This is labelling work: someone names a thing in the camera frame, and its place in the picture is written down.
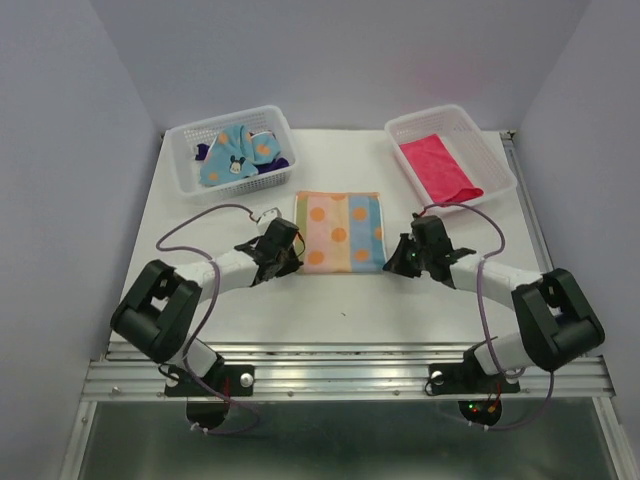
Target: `polka dot towel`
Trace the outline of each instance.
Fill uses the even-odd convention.
[[[302,273],[381,272],[386,262],[378,193],[298,192]],[[296,251],[302,251],[298,240]]]

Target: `metal frame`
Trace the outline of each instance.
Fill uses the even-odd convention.
[[[500,134],[510,168],[518,178],[518,198],[542,270],[552,268],[513,145],[513,133]],[[430,363],[458,361],[470,344],[234,344],[211,345],[228,363],[256,366],[254,395],[243,400],[456,400],[424,393]],[[548,374],[531,368],[520,379],[518,397],[542,398]],[[184,401],[164,395],[165,379],[155,365],[127,343],[110,343],[105,359],[89,366],[61,479],[78,478],[97,402]],[[637,465],[611,402],[614,390],[601,357],[580,358],[556,373],[554,397],[593,398],[604,438],[620,479],[637,479]]]

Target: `blue towel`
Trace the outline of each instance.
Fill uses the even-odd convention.
[[[244,125],[231,125],[218,134],[200,168],[200,183],[216,186],[257,175],[256,165],[273,162],[280,144],[271,132],[253,135]]]

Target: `gray wall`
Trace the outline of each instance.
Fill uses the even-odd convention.
[[[554,262],[576,274],[640,456],[640,2],[594,0],[529,109],[517,147]]]
[[[267,103],[295,127],[382,128],[458,103],[520,124],[588,0],[92,0],[153,120]]]
[[[158,134],[87,0],[0,3],[0,478],[57,478]]]

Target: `folded towel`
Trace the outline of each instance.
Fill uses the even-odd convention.
[[[371,273],[386,262],[377,193],[298,192],[301,273]],[[297,242],[297,251],[302,251]]]
[[[222,185],[257,175],[256,165],[270,164],[280,154],[271,132],[252,134],[244,125],[231,125],[218,134],[200,168],[200,183]]]
[[[484,192],[471,183],[438,135],[400,145],[434,202],[465,202]]]

